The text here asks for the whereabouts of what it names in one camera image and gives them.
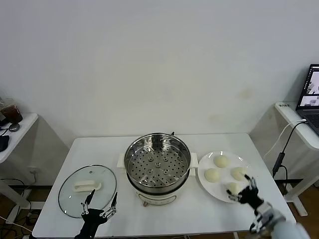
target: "pot handle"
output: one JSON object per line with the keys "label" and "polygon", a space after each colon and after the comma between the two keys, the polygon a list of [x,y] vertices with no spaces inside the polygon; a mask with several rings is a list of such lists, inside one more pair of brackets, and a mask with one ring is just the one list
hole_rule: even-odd
{"label": "pot handle", "polygon": [[124,153],[120,153],[118,164],[116,165],[117,168],[125,168],[124,157],[125,157],[125,154]]}
{"label": "pot handle", "polygon": [[189,175],[196,176],[195,168],[198,168],[198,160],[196,153],[190,153]]}

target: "robotic arm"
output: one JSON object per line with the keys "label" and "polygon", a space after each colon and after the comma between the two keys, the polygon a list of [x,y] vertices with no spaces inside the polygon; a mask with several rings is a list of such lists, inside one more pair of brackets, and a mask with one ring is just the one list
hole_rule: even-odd
{"label": "robotic arm", "polygon": [[100,224],[106,223],[116,213],[116,197],[115,194],[111,206],[108,210],[99,210],[89,208],[89,204],[93,198],[95,189],[87,196],[84,203],[81,203],[83,211],[81,216],[84,220],[84,225],[80,234],[75,236],[75,239],[93,239]]}
{"label": "robotic arm", "polygon": [[256,180],[244,175],[249,185],[238,195],[229,190],[229,199],[241,204],[248,203],[254,210],[256,219],[251,224],[249,238],[260,238],[271,235],[273,239],[310,239],[308,233],[301,224],[287,222],[283,214],[274,209],[268,202],[258,197]]}

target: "laptop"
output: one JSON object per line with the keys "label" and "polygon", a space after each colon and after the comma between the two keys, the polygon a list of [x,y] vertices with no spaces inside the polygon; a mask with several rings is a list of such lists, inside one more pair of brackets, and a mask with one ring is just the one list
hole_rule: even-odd
{"label": "laptop", "polygon": [[311,64],[296,112],[319,134],[319,64]]}

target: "laptop screen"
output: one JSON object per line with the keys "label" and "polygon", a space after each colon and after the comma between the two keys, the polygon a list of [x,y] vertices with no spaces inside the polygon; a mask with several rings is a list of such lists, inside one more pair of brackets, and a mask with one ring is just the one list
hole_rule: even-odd
{"label": "laptop screen", "polygon": [[298,102],[298,108],[319,107],[319,66],[311,65]]}

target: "stainless steel steamer basket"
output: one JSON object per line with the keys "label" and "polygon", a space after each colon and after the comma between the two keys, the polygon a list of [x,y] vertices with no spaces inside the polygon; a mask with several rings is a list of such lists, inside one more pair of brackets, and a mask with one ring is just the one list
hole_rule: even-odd
{"label": "stainless steel steamer basket", "polygon": [[125,169],[130,182],[142,192],[166,194],[187,179],[190,152],[179,138],[151,133],[135,140],[126,150]]}

